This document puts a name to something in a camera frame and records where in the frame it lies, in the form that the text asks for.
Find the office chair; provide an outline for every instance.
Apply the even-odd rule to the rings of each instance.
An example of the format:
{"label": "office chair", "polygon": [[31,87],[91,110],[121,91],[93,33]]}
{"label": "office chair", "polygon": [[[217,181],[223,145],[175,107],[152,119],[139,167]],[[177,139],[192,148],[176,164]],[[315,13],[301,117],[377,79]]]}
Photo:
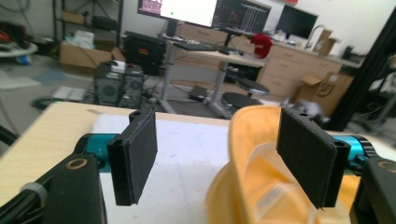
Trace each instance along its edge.
{"label": "office chair", "polygon": [[264,87],[262,84],[244,77],[236,79],[235,83],[239,88],[247,91],[247,94],[236,92],[225,92],[222,94],[221,101],[232,111],[232,114],[236,112],[236,110],[249,105],[262,105],[260,101],[252,99],[251,96],[253,94],[268,95],[270,92],[268,88]]}

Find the wall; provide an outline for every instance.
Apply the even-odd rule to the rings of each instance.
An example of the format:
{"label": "wall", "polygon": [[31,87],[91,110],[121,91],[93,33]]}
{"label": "wall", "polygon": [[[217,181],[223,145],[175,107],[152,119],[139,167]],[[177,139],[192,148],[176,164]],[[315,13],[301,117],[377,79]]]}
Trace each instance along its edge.
{"label": "wall", "polygon": [[[283,4],[277,0],[256,0],[272,6],[265,29],[276,26]],[[100,0],[106,10],[115,10],[115,0]],[[1,0],[0,4],[17,8],[16,0]],[[396,0],[299,0],[297,8],[318,14],[318,24],[324,24],[333,30],[332,36],[341,39],[332,54],[340,55],[346,46],[354,46],[354,51],[366,53],[374,44],[379,32],[387,21],[390,12],[396,6]],[[31,8],[26,16],[32,24],[35,35],[53,35],[52,7],[50,0],[31,0]],[[164,27],[165,21],[138,15],[137,0],[124,0],[122,30],[143,35],[156,36]],[[21,14],[9,13],[0,8],[0,20],[12,20],[25,23]]]}

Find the shelf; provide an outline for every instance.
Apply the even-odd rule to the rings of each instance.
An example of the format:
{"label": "shelf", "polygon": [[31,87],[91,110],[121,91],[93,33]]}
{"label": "shelf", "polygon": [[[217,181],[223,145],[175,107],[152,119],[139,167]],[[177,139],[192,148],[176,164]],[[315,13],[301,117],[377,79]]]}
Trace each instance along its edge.
{"label": "shelf", "polygon": [[72,21],[64,21],[64,20],[58,19],[58,18],[56,18],[55,20],[56,21],[65,22],[65,23],[69,23],[69,24],[73,24],[73,25],[83,26],[83,27],[86,27],[86,28],[94,29],[94,30],[107,31],[107,32],[114,33],[114,34],[117,32],[117,30],[105,30],[105,29],[101,29],[101,28],[96,28],[96,27],[93,27],[91,24],[75,23],[75,22],[72,22]]}
{"label": "shelf", "polygon": [[[81,27],[86,27],[88,29],[92,29],[92,32],[97,30],[97,31],[104,31],[104,32],[109,32],[111,34],[115,34],[117,46],[118,47],[120,46],[120,31],[121,31],[121,21],[122,21],[122,11],[123,11],[123,9],[122,9],[123,8],[123,0],[120,0],[118,2],[119,3],[119,13],[118,13],[118,17],[116,19],[117,27],[115,27],[114,30],[96,28],[96,27],[93,27],[91,24],[81,24],[81,23],[76,23],[76,22],[72,22],[72,21],[64,21],[63,19],[60,19],[59,9],[61,10],[61,12],[67,11],[65,8],[65,2],[66,2],[65,0],[52,0],[54,37],[56,40],[64,40],[65,35],[66,35],[66,24],[72,24],[72,25],[77,25],[77,26],[81,26]],[[91,0],[87,3],[92,4],[91,14],[93,16],[97,15],[97,14],[95,14],[95,10],[94,10],[95,7],[99,6],[101,9],[103,9],[97,0]]]}

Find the floor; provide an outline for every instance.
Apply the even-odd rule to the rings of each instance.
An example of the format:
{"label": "floor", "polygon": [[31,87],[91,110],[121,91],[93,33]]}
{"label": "floor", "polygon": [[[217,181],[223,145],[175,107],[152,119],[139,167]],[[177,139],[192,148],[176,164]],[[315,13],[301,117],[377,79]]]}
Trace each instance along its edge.
{"label": "floor", "polygon": [[[6,59],[0,62],[0,78],[22,80],[25,87],[5,90],[0,79],[0,124],[16,134],[23,133],[40,115],[41,110],[31,106],[37,99],[50,98],[60,87],[81,88],[92,90],[92,77],[65,73],[59,63],[49,57],[33,56],[30,65],[18,64],[14,59]],[[162,79],[159,77],[146,77],[145,89],[160,92]],[[224,91],[241,91],[233,85],[225,85]],[[206,118],[218,118],[207,105],[188,99],[189,84],[175,83],[169,92],[170,104],[178,114],[191,115]],[[283,99],[275,96],[262,98],[268,104],[279,104]],[[144,105],[152,105],[151,101],[144,101]],[[156,105],[157,110],[164,112]],[[350,122],[346,128],[351,133],[368,133],[357,122]],[[396,120],[388,120],[380,129],[371,132],[383,139],[390,145],[396,142]],[[0,143],[0,155],[8,149],[8,146]]]}

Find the computer monitor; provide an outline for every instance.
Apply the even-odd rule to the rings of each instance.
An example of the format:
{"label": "computer monitor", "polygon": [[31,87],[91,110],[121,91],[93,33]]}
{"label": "computer monitor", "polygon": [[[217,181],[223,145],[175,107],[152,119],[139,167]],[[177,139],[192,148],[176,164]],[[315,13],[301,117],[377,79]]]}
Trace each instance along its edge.
{"label": "computer monitor", "polygon": [[314,28],[317,18],[317,15],[285,5],[276,29],[286,33],[287,39],[290,38],[290,35],[297,35],[307,39]]}
{"label": "computer monitor", "polygon": [[217,0],[138,0],[137,13],[168,20],[166,34],[174,36],[177,21],[212,26]]}
{"label": "computer monitor", "polygon": [[212,27],[243,35],[262,33],[271,7],[248,0],[218,0]]}

